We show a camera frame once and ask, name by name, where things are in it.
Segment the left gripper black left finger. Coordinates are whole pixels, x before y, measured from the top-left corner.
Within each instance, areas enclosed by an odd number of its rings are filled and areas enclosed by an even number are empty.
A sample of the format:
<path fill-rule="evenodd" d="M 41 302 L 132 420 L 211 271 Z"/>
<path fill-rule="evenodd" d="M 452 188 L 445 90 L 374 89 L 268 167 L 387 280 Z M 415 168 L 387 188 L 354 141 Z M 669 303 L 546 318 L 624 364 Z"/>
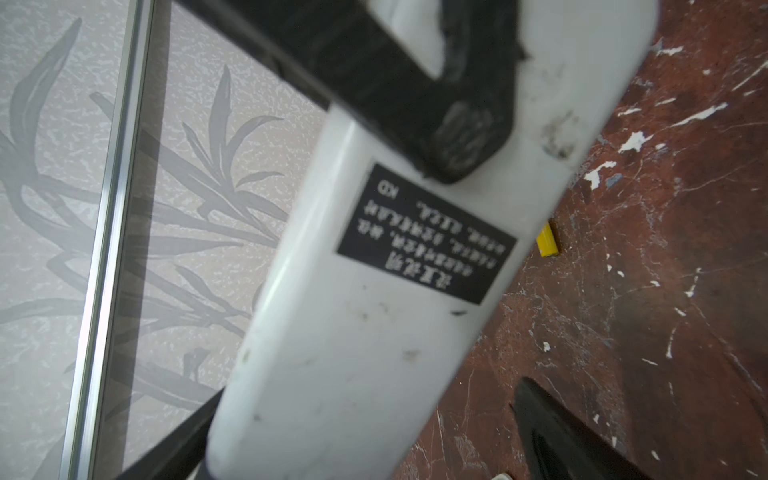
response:
<path fill-rule="evenodd" d="M 512 135 L 516 67 L 525 56 L 515 1 L 442 2 L 437 78 L 359 1 L 189 1 L 186 8 L 442 183 L 467 177 Z"/>

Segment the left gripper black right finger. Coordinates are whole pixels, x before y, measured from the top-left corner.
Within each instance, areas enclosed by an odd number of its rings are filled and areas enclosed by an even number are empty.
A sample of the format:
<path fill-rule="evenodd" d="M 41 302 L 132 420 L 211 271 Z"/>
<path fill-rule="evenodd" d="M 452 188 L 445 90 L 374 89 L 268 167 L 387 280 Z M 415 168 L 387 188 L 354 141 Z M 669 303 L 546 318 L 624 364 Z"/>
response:
<path fill-rule="evenodd" d="M 648 477 L 529 377 L 516 386 L 511 409 L 533 479 Z"/>

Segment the yellow battery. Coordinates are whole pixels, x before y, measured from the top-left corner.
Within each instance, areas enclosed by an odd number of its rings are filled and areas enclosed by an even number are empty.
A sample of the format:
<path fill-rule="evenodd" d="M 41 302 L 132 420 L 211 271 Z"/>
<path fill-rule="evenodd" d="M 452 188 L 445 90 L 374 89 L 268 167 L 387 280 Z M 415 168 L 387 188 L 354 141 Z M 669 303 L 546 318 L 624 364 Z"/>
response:
<path fill-rule="evenodd" d="M 536 244 L 539 254 L 542 258 L 557 256 L 560 254 L 560 248 L 550 222 L 547 222 L 536 238 Z"/>

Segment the red white remote control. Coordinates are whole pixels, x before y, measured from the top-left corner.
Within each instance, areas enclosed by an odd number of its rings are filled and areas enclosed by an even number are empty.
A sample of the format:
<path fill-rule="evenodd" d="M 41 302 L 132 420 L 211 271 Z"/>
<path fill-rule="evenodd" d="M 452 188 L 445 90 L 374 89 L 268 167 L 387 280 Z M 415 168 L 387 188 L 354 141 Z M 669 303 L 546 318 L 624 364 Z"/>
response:
<path fill-rule="evenodd" d="M 444 1 L 359 1 L 431 78 Z M 514 129 L 428 177 L 328 115 L 208 436 L 216 479 L 385 479 L 427 423 L 642 63 L 654 1 L 515 1 Z"/>

